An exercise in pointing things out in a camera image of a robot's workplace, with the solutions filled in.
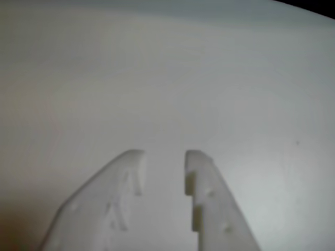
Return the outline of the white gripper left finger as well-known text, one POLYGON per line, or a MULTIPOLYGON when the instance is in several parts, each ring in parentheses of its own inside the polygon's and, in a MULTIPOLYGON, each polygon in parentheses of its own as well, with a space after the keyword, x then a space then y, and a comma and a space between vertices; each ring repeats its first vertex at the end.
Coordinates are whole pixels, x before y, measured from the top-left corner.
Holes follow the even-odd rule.
POLYGON ((41 250, 114 250, 129 230, 131 204, 144 192, 146 154, 127 150, 116 156, 60 206, 41 250))

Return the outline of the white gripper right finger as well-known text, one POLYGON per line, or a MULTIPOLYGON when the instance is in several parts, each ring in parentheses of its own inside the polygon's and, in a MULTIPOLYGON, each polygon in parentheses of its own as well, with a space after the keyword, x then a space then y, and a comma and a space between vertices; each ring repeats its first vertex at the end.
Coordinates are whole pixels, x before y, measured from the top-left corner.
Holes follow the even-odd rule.
POLYGON ((198 250, 259 250, 259 245, 213 159, 185 153, 185 193, 192 197, 198 250))

